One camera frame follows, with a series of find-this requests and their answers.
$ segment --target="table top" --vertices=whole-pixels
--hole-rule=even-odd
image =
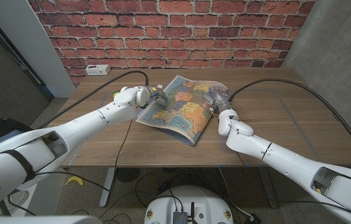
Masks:
[[[112,70],[108,76],[86,77],[63,107],[67,107],[104,82],[127,70]],[[176,75],[191,80],[212,80],[233,93],[262,78],[282,78],[303,83],[289,68],[144,69],[149,84],[168,84]],[[141,74],[120,78],[66,112],[50,126],[63,124],[113,101],[112,92],[123,86],[144,85]],[[232,101],[240,119],[255,134],[309,159],[351,166],[351,137],[332,113],[314,96],[298,86],[265,82],[240,92]],[[262,161],[227,148],[227,137],[217,132],[212,117],[195,146],[188,146],[162,131],[132,121],[112,125],[84,143],[62,164],[68,166],[117,167],[219,167],[260,166]]]

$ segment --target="paper map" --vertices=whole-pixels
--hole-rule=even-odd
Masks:
[[[160,128],[186,144],[194,145],[212,116],[203,99],[203,93],[211,86],[227,90],[219,82],[192,81],[178,75],[164,89],[168,105],[153,101],[136,121]]]

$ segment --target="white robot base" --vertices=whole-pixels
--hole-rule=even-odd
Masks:
[[[217,194],[202,187],[183,185],[173,187],[159,194],[148,205],[144,224],[186,224],[188,220],[198,224],[233,223],[230,207]]]

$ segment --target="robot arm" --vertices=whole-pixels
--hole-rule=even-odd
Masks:
[[[0,201],[14,190],[30,187],[64,162],[69,154],[101,130],[136,117],[150,98],[166,100],[160,89],[124,87],[106,106],[60,126],[19,134],[0,143]]]
[[[244,122],[227,103],[229,95],[213,89],[205,101],[218,109],[218,133],[228,136],[227,146],[237,152],[262,160],[293,180],[319,202],[347,208],[351,211],[351,169],[312,161],[273,142],[253,134],[253,128]],[[324,205],[345,222],[351,222],[351,213]]]

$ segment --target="electrical socket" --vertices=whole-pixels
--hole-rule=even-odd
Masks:
[[[86,68],[87,75],[107,75],[110,70],[109,65],[89,65]]]

